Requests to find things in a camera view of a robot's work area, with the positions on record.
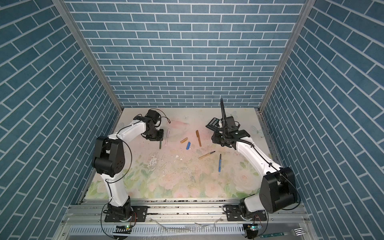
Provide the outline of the brown pen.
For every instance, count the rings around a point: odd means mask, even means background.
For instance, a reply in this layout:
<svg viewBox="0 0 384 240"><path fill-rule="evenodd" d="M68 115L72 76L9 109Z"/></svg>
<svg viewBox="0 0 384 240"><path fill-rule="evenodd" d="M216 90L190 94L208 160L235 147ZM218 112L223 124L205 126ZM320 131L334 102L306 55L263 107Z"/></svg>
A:
<svg viewBox="0 0 384 240"><path fill-rule="evenodd" d="M197 139L198 139L199 147L202 147L199 130L196 130L196 136L197 136Z"/></svg>

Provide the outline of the blue pen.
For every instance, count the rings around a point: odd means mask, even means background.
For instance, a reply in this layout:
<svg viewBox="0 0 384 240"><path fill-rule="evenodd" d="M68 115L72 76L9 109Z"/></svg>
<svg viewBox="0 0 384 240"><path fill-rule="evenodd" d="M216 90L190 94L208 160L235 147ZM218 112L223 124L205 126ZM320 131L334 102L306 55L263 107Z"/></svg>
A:
<svg viewBox="0 0 384 240"><path fill-rule="evenodd" d="M218 172L221 172L221 163L222 163L222 154L219 156L219 167L218 167Z"/></svg>

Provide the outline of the pink pen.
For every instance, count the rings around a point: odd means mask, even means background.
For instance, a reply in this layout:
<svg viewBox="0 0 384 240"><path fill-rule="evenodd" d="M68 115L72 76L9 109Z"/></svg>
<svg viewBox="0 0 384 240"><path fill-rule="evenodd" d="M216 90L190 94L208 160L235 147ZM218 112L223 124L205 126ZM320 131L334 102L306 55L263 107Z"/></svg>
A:
<svg viewBox="0 0 384 240"><path fill-rule="evenodd" d="M165 141L165 146L168 145L168 142L169 142L169 136L170 136L170 132L171 130L170 129L167 129L167 134L166 134L166 141Z"/></svg>

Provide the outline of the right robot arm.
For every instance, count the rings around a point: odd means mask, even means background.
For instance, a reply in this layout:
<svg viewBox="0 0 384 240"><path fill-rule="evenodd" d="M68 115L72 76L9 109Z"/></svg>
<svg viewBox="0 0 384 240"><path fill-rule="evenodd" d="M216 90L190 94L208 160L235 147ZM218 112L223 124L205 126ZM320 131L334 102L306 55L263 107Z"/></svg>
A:
<svg viewBox="0 0 384 240"><path fill-rule="evenodd" d="M287 210L290 205L301 202L293 170L289 167L283 168L269 158L245 130L230 135L217 129L212 141L238 151L263 177L259 193L240 201L241 216L245 220L253 219L263 211L272 214Z"/></svg>

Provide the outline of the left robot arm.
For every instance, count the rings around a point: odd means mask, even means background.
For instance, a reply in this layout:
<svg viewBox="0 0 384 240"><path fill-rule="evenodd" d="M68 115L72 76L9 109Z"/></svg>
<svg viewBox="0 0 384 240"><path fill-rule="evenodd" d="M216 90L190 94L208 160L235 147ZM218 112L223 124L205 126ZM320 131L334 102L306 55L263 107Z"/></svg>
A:
<svg viewBox="0 0 384 240"><path fill-rule="evenodd" d="M92 167L102 177L108 190L109 202L103 210L106 222L128 222L138 217L131 206L130 196L124 185L125 147L133 162L132 150L128 143L138 136L146 140L161 142L164 130L161 111L149 109L146 115L136 115L133 121L109 136L96 139Z"/></svg>

